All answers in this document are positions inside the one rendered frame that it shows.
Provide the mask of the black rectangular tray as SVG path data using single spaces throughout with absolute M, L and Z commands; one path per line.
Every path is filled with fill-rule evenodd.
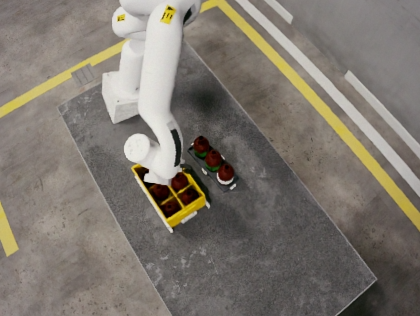
M 209 151 L 215 150 L 210 144 L 209 144 Z M 187 149 L 188 153 L 195 159 L 195 161 L 207 172 L 207 174 L 210 176 L 210 178 L 217 184 L 217 186 L 225 193 L 227 190 L 229 190 L 234 184 L 236 184 L 241 178 L 238 176 L 238 174 L 234 171 L 234 177 L 232 182 L 229 185 L 222 185 L 217 180 L 217 173 L 218 171 L 211 172 L 209 171 L 205 166 L 205 158 L 198 158 L 194 154 L 194 148 L 193 145 L 191 145 Z M 227 162 L 222 158 L 221 165 L 227 164 Z

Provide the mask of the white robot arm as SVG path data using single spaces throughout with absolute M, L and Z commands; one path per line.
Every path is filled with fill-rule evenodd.
M 120 0 L 120 4 L 130 14 L 118 8 L 112 27 L 118 36 L 132 40 L 123 45 L 120 78 L 116 73 L 110 86 L 122 99 L 139 100 L 139 113 L 160 143 L 135 134 L 124 152 L 130 161 L 150 169 L 144 181 L 171 186 L 181 164 L 183 137 L 170 105 L 183 28 L 197 18 L 202 0 Z

